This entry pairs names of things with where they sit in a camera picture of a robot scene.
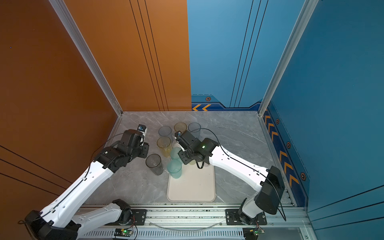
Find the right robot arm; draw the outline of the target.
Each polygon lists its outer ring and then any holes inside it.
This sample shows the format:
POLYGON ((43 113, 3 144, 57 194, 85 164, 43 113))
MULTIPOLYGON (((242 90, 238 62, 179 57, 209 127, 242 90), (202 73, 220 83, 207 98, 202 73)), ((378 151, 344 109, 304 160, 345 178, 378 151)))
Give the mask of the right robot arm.
POLYGON ((243 200, 238 215, 245 225, 255 225, 258 215, 280 213, 283 220, 287 217, 282 206, 285 184, 281 171, 272 166, 261 167, 250 163, 225 149, 218 139, 199 140, 189 131, 176 132, 175 140, 181 146, 178 152, 184 165, 194 161, 199 169, 205 165, 221 168, 251 186, 256 193, 243 200))

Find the yellow tumbler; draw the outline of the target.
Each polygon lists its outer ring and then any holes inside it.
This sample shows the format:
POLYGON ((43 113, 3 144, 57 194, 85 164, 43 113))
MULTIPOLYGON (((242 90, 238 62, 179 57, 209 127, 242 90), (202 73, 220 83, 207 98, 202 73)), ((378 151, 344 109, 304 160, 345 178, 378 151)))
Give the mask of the yellow tumbler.
POLYGON ((160 148, 162 154, 169 158, 172 151, 172 141, 169 137, 160 137, 157 140, 157 146, 160 148))

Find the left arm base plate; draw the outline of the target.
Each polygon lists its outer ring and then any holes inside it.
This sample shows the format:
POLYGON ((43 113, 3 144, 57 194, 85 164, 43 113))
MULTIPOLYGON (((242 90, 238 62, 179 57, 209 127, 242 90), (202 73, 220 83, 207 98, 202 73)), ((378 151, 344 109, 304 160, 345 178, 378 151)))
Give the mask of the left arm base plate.
POLYGON ((143 226, 145 224, 146 217, 147 210, 145 209, 123 210, 115 224, 120 226, 143 226))

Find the teal textured tumbler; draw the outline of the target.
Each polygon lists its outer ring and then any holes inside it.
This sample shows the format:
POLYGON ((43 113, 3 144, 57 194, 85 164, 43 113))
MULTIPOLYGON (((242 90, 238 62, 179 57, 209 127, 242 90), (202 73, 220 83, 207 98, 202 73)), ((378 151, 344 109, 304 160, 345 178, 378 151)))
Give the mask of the teal textured tumbler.
POLYGON ((177 161, 181 161, 181 158, 179 156, 179 152, 181 151, 182 149, 180 147, 175 147, 171 150, 171 159, 172 160, 177 160, 177 161))
POLYGON ((167 165, 167 170, 172 178, 178 179, 182 175, 182 163, 179 160, 171 160, 167 165))

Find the grey-blue frosted tumbler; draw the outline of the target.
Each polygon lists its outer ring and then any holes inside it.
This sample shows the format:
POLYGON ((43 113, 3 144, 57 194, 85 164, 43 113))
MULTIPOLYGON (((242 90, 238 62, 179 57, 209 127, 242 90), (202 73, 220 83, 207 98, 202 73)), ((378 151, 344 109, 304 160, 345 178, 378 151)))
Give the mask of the grey-blue frosted tumbler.
POLYGON ((158 133, 161 137, 168 137, 171 139, 171 141, 173 140, 172 139, 172 129, 169 126, 160 127, 158 130, 158 133))

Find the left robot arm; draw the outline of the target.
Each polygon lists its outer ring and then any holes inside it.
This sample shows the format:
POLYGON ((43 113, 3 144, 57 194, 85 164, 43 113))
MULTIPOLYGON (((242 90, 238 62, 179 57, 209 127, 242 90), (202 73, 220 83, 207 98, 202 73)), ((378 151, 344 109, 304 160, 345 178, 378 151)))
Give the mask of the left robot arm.
POLYGON ((77 240, 86 233, 109 223, 130 224, 131 206, 121 199, 85 215, 77 212, 94 191, 120 168, 135 158, 145 159, 149 144, 147 127, 126 130, 121 139, 103 148, 82 175, 51 204, 41 211, 31 211, 23 224, 33 240, 77 240))

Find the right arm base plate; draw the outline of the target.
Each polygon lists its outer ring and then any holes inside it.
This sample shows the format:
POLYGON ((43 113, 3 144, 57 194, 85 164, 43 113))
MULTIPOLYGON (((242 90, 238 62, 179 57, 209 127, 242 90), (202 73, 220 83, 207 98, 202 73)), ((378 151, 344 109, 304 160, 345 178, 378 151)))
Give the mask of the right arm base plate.
POLYGON ((254 218, 250 218, 247 215, 241 213, 239 209, 226 209, 226 223, 228 226, 235 225, 248 225, 248 226, 266 226, 267 218, 265 213, 259 213, 254 218))

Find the dark smoky tumbler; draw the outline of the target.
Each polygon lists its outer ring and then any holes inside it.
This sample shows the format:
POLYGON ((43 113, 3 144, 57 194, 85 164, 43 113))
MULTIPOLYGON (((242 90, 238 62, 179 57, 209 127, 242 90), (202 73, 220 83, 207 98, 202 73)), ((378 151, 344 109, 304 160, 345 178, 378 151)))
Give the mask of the dark smoky tumbler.
POLYGON ((156 176, 160 176, 164 172, 161 156, 158 154, 151 154, 146 158, 146 166, 156 176))

